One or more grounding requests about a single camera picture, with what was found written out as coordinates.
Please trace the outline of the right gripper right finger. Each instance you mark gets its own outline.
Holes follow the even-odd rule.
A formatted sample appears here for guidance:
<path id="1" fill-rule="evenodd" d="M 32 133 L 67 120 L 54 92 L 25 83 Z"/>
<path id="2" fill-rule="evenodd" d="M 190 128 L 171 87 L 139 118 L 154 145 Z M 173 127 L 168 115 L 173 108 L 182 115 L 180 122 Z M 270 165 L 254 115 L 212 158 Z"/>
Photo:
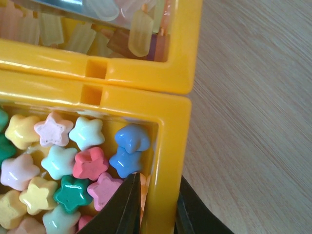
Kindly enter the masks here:
<path id="1" fill-rule="evenodd" d="M 187 180 L 181 179 L 175 218 L 177 234 L 233 234 L 203 203 Z"/>

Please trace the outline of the yellow bin with gummies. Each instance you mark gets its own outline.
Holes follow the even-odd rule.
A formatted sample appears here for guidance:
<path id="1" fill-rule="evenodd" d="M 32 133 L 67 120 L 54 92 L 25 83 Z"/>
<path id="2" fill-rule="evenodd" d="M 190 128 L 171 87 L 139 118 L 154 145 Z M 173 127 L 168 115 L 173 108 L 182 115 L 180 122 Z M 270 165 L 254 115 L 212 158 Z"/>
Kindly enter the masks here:
<path id="1" fill-rule="evenodd" d="M 69 80 L 187 94 L 193 88 L 202 1 L 173 2 L 165 62 L 83 55 L 2 39 L 0 67 Z"/>

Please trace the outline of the metal scoop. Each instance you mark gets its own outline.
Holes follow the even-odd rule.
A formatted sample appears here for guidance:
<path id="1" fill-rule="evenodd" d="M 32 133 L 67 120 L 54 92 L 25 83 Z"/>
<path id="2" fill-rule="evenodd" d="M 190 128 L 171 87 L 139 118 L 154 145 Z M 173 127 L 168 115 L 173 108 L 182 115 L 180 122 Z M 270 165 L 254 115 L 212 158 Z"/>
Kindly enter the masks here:
<path id="1" fill-rule="evenodd" d="M 121 18 L 119 7 L 113 0 L 16 0 L 14 3 L 37 12 L 130 29 L 130 24 Z"/>

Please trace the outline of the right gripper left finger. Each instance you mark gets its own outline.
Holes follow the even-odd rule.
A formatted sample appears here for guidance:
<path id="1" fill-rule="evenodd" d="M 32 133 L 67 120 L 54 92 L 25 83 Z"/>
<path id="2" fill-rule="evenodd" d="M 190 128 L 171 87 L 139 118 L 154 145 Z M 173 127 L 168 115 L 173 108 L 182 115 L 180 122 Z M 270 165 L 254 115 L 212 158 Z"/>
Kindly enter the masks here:
<path id="1" fill-rule="evenodd" d="M 140 233 L 140 174 L 129 175 L 107 205 L 78 234 Z"/>

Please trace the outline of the yellow bin with colourful candies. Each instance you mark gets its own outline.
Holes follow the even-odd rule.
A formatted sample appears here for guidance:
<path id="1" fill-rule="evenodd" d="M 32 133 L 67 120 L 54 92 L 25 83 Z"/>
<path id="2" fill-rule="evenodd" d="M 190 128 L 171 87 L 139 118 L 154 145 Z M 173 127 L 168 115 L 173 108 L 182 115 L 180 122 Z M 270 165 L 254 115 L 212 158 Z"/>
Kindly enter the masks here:
<path id="1" fill-rule="evenodd" d="M 144 153 L 143 172 L 151 176 L 143 216 L 143 234 L 171 234 L 182 177 L 191 102 L 182 96 L 127 87 L 40 76 L 9 70 L 0 72 L 0 102 L 13 114 L 43 116 L 57 111 L 68 117 L 97 117 L 104 121 L 105 152 L 112 155 L 118 127 L 126 123 L 148 128 L 151 148 Z"/>

